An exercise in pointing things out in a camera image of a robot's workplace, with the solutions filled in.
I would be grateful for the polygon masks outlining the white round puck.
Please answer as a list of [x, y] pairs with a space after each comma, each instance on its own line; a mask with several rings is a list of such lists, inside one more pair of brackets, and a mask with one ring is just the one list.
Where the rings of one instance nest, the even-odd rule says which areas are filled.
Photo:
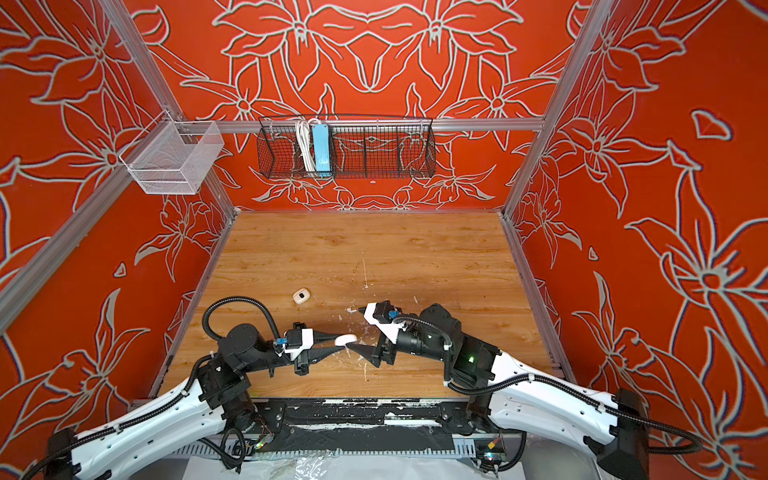
[[356, 343], [357, 341], [358, 337], [355, 334], [344, 334], [339, 335], [334, 339], [334, 345], [345, 347], [346, 345], [350, 343]]

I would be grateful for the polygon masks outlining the white earbud charging case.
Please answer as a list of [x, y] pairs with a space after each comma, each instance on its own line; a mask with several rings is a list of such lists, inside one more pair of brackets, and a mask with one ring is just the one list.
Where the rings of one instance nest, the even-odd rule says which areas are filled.
[[311, 293], [306, 288], [301, 288], [297, 291], [295, 291], [292, 295], [292, 299], [295, 304], [301, 305], [305, 302], [307, 302], [311, 298]]

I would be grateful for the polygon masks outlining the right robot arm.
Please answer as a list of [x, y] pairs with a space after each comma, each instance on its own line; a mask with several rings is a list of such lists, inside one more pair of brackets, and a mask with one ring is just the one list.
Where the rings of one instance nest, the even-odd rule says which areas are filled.
[[451, 391], [470, 398], [477, 420], [489, 429], [533, 434], [590, 456], [617, 479], [647, 479], [653, 455], [688, 455], [701, 438], [648, 417], [640, 397], [627, 390], [593, 390], [546, 374], [500, 348], [464, 332], [439, 304], [419, 314], [389, 301], [359, 313], [380, 333], [362, 345], [371, 364], [392, 364], [400, 353], [436, 360]]

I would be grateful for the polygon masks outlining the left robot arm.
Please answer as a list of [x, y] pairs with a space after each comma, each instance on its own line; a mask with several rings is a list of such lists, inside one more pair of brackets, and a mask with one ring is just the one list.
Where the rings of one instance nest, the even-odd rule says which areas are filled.
[[[210, 326], [213, 312], [229, 303], [246, 303], [264, 315], [273, 334], [266, 340], [258, 329], [240, 324], [227, 335]], [[200, 441], [218, 453], [225, 467], [238, 469], [246, 448], [234, 454], [224, 444], [212, 442], [214, 435], [235, 436], [244, 443], [244, 433], [257, 422], [257, 412], [248, 390], [251, 372], [275, 372], [293, 366], [297, 375], [310, 365], [356, 341], [353, 334], [316, 332], [303, 323], [280, 333], [274, 318], [260, 301], [230, 296], [210, 305], [201, 320], [204, 332], [216, 341], [213, 354], [199, 358], [188, 378], [155, 400], [80, 434], [67, 428], [52, 435], [44, 459], [25, 473], [32, 479], [126, 479], [144, 467]]]

